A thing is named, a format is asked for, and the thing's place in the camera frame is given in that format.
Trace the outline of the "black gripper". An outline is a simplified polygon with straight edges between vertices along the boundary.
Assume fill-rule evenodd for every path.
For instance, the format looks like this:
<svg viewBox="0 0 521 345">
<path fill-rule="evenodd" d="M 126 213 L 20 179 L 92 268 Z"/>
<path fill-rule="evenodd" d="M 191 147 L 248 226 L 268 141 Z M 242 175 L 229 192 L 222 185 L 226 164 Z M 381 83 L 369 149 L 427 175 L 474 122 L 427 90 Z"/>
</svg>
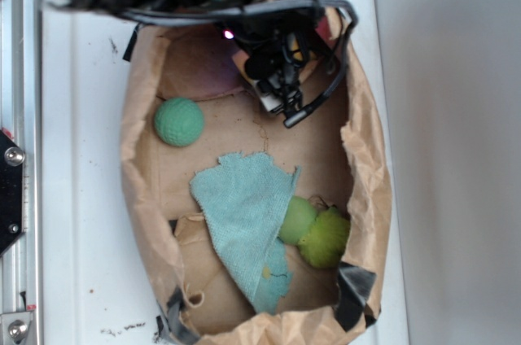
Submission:
<svg viewBox="0 0 521 345">
<path fill-rule="evenodd" d="M 323 57 L 330 72 L 335 70 L 338 46 L 328 46 L 318 32 L 325 18 L 324 9 L 298 9 L 227 23 L 233 40 L 247 55 L 245 76 L 268 112 L 285 117 L 310 116 L 338 87 L 334 79 L 312 102 L 304 104 L 300 74 L 311 60 Z M 295 40 L 300 43 L 302 62 L 291 57 Z"/>
</svg>

